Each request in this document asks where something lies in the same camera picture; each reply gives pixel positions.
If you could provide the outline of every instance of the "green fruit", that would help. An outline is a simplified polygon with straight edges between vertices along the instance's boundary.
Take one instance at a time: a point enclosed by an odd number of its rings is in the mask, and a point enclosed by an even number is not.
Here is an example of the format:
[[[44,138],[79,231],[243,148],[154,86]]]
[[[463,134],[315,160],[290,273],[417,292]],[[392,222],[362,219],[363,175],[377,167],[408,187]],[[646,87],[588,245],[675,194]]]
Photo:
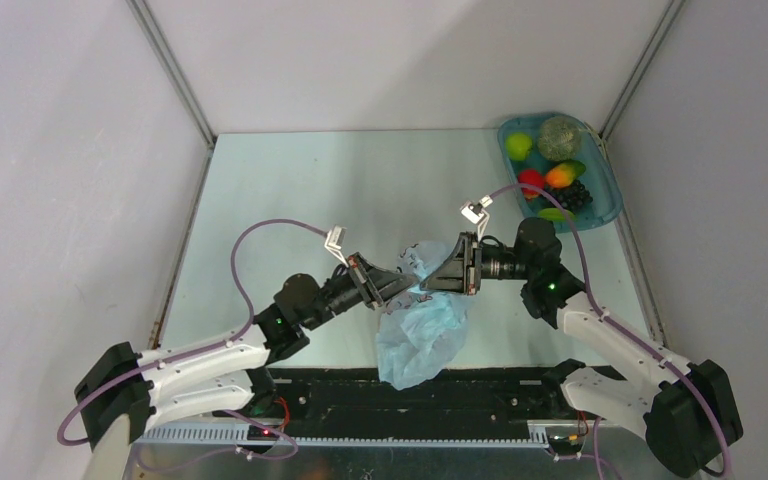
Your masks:
[[[575,214],[567,210],[567,214],[570,216],[570,220],[575,221]],[[564,214],[557,208],[544,208],[537,212],[537,216],[549,220],[550,222],[565,222]]]
[[[558,115],[540,125],[537,150],[546,160],[562,162],[581,149],[581,128],[569,117]]]
[[[531,152],[531,147],[534,142],[531,137],[524,133],[512,133],[505,139],[505,150],[508,152],[508,158],[515,162],[522,162],[528,153]]]

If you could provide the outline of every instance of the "black cable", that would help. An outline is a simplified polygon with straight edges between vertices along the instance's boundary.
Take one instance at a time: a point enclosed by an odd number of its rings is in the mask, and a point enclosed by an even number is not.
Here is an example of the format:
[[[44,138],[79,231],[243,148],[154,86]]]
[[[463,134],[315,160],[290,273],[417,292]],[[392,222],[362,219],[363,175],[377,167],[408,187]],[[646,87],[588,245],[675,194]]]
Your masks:
[[[497,247],[504,247],[505,246],[504,243],[502,243],[498,238],[494,237],[493,235],[484,235],[483,237],[481,237],[481,244],[483,245],[486,242],[486,240],[488,240],[488,239],[489,240],[493,240],[494,242],[496,242],[496,246]]]
[[[346,273],[347,271],[349,270],[346,268],[345,265],[343,265],[342,263],[338,263],[337,266],[334,267],[334,271],[331,272],[331,279],[335,279],[338,276]]]

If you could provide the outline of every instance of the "blue plastic tray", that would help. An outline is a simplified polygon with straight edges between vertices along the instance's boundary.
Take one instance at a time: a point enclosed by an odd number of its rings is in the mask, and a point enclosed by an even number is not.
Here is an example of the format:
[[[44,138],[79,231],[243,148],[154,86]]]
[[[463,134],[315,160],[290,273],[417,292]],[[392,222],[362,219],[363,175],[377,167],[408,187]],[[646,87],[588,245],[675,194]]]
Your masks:
[[[556,115],[563,114],[546,112],[517,117],[508,120],[499,128],[499,148],[502,150],[502,158],[512,182],[516,182],[519,172],[527,168],[537,169],[537,171],[545,175],[546,172],[557,165],[555,162],[546,160],[537,150],[537,132],[540,125]],[[602,156],[602,152],[599,150],[593,137],[587,133],[589,130],[587,125],[575,117],[566,116],[574,120],[582,128],[581,150],[575,156],[575,159],[587,167],[587,171],[579,177],[579,180],[587,187],[587,190],[590,191],[590,195],[593,197],[592,203],[582,208],[581,211],[576,212],[575,227],[578,230],[601,227],[617,218],[617,215],[622,211],[622,195],[617,187],[617,181],[614,178],[611,167],[608,165],[607,159]],[[505,139],[508,135],[518,132],[526,133],[534,140],[534,147],[525,161],[522,162],[511,160],[505,149]],[[526,218],[537,216],[537,211],[545,205],[542,197],[540,200],[526,201],[525,196],[520,191],[517,191],[515,195]],[[555,222],[555,231],[568,232],[569,225],[566,222]]]

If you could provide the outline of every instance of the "blue plastic bag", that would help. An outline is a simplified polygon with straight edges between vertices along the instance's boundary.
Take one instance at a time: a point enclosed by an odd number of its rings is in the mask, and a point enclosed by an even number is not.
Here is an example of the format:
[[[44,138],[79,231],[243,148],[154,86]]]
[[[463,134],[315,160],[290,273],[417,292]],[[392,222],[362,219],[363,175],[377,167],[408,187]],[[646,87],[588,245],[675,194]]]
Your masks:
[[[420,242],[399,256],[399,269],[424,279],[451,250],[441,242]],[[466,342],[470,303],[469,297],[423,292],[419,286],[394,298],[375,336],[378,378],[396,390],[434,378]]]

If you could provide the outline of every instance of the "light blue tabletop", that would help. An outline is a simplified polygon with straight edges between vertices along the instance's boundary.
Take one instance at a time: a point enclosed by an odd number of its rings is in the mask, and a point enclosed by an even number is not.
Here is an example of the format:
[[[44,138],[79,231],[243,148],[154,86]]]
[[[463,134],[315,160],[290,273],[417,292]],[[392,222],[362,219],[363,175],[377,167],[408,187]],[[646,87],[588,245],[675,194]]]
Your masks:
[[[346,254],[360,251],[382,268],[420,240],[453,244],[472,229],[459,213],[509,183],[493,130],[411,130],[225,134],[219,137],[177,280],[162,344],[174,347],[230,330],[246,318],[231,280],[237,236],[260,220],[284,217],[323,230],[348,229]],[[516,190],[490,207],[488,234],[512,244],[522,213]],[[570,234],[563,261],[581,274]],[[582,233],[594,291],[605,305],[645,332],[643,313],[613,224]],[[289,225],[264,227],[239,249],[243,285],[258,311],[292,274],[321,283],[336,265],[323,240]],[[567,358],[604,363],[590,348],[532,319],[519,282],[482,283],[469,312],[466,346],[450,367],[550,366]],[[284,366],[370,367],[376,364],[379,312],[357,306],[310,332],[311,344]]]

